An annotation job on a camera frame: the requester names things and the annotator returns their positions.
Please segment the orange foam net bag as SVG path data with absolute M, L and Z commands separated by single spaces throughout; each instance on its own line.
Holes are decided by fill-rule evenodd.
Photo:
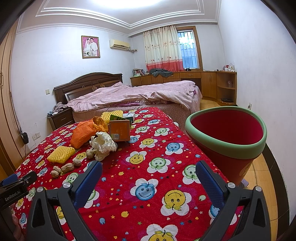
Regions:
M 97 132 L 93 120 L 79 122 L 73 131 L 70 144 L 73 148 L 79 149 L 84 143 L 91 139 Z

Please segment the clothes on nightstand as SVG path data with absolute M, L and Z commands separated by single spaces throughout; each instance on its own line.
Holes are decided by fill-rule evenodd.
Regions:
M 47 113 L 47 116 L 50 117 L 50 116 L 53 116 L 55 114 L 58 114 L 62 111 L 64 111 L 65 109 L 67 109 L 67 105 L 65 104 L 62 104 L 62 102 L 58 102 L 52 109 L 52 111 L 48 112 Z

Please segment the orange cardboard box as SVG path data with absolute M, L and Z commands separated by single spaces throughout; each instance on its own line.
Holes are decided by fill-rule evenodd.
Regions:
M 109 122 L 109 134 L 115 142 L 130 141 L 130 121 L 111 120 Z

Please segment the pink bed cover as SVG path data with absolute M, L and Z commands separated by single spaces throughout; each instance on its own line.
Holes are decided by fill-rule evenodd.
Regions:
M 176 103 L 187 110 L 199 110 L 202 99 L 199 87 L 190 80 L 131 87 L 118 82 L 68 101 L 75 112 L 111 106 L 136 106 L 157 103 Z

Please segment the orange wrapper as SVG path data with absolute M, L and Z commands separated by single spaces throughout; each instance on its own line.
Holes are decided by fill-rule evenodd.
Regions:
M 108 132 L 108 124 L 100 116 L 93 117 L 93 126 L 97 132 Z

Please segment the window with bars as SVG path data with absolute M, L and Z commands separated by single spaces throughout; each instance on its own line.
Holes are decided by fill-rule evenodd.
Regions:
M 193 30 L 178 31 L 183 68 L 199 68 L 198 51 Z

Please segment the green mosquito coil box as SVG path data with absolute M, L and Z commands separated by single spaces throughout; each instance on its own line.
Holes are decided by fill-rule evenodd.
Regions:
M 116 115 L 111 115 L 109 120 L 110 120 L 110 121 L 123 121 L 123 120 L 129 120 L 130 124 L 132 124 L 133 121 L 134 121 L 134 119 L 132 119 L 132 118 L 123 118 L 123 117 L 116 116 Z

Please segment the white blue medicine box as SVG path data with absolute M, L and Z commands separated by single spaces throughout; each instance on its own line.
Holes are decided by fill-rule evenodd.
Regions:
M 132 118 L 132 119 L 134 119 L 134 117 L 135 117 L 135 113 L 134 113 L 134 112 L 124 113 L 124 114 L 122 115 L 122 117 L 123 117 L 123 118 Z

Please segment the white paper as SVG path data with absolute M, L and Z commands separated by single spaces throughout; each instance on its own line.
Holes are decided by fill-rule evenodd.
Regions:
M 96 161 L 101 162 L 110 152 L 117 150 L 117 144 L 112 140 L 111 136 L 106 132 L 97 132 L 89 141 L 91 146 L 90 152 Z

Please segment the dark clothes on cabinet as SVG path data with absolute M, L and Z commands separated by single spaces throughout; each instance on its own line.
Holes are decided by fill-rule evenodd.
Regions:
M 173 72 L 168 71 L 166 69 L 162 69 L 162 68 L 152 68 L 149 71 L 149 74 L 153 75 L 154 77 L 161 75 L 162 77 L 167 78 L 167 77 L 173 75 Z

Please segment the floral cream red curtain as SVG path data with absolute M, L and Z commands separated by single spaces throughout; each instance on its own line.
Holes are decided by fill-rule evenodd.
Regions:
M 178 31 L 174 25 L 145 31 L 143 37 L 148 71 L 154 68 L 171 72 L 184 70 Z

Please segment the yellow foam net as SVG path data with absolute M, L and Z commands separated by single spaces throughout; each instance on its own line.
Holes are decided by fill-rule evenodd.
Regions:
M 113 110 L 113 111 L 105 111 L 101 114 L 101 118 L 106 122 L 109 123 L 111 116 L 122 117 L 123 111 L 122 110 Z
M 65 163 L 73 154 L 73 147 L 58 146 L 48 157 L 47 160 L 52 163 Z

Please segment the wooden cabinet desk unit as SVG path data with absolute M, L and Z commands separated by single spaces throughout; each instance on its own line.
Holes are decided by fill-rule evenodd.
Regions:
M 136 75 L 130 78 L 132 86 L 167 83 L 181 80 L 195 82 L 204 99 L 214 100 L 220 105 L 236 105 L 237 73 L 227 71 L 181 71 L 169 76 L 158 74 Z

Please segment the wall air conditioner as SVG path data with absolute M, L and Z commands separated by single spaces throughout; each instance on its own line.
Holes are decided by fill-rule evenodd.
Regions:
M 129 51 L 130 50 L 130 44 L 124 41 L 110 39 L 109 40 L 109 47 L 111 49 L 118 49 L 118 50 L 124 50 Z

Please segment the red bin with green rim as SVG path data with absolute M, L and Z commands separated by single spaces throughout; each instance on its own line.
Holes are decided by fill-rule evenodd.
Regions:
M 185 129 L 200 150 L 236 185 L 261 155 L 267 139 L 263 119 L 238 106 L 195 112 L 187 117 Z

